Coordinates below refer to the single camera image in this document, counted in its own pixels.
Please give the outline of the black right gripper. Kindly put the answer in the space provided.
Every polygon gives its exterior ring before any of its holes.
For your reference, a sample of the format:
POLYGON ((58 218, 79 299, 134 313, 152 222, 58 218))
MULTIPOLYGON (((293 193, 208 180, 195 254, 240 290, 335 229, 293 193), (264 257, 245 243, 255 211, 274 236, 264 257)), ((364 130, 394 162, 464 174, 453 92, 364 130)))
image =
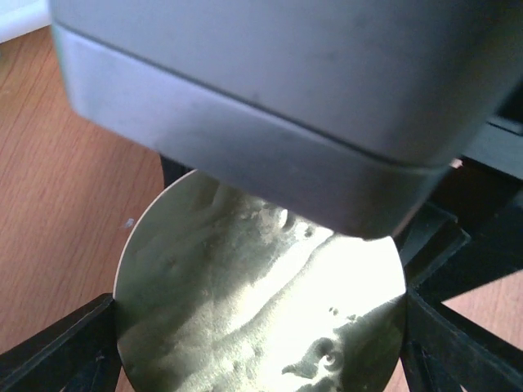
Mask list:
POLYGON ((436 301, 522 269, 520 87, 395 241, 408 287, 436 301))

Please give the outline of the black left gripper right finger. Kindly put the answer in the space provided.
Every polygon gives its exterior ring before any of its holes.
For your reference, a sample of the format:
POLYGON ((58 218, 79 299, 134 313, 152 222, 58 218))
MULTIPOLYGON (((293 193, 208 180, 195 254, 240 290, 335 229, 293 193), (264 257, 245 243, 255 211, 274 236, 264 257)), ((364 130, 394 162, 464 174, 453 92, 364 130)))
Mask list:
POLYGON ((410 391, 521 391, 522 351, 416 290, 400 354, 410 391))

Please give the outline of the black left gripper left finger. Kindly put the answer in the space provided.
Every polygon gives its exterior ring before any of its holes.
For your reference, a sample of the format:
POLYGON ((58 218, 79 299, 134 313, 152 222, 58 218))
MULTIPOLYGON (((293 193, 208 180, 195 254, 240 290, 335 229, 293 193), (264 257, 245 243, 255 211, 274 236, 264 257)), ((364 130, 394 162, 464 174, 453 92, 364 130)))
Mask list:
POLYGON ((1 390, 114 391, 121 367, 105 293, 1 354, 1 390))

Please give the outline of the gold metal jar lid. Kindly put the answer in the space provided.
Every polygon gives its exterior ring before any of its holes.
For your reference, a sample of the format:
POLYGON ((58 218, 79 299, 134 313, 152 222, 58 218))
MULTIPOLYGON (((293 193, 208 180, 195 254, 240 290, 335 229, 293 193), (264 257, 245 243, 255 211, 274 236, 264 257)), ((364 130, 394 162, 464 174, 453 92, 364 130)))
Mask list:
POLYGON ((136 391, 382 391, 405 293, 392 238, 335 233, 193 171, 125 245, 118 351, 136 391))

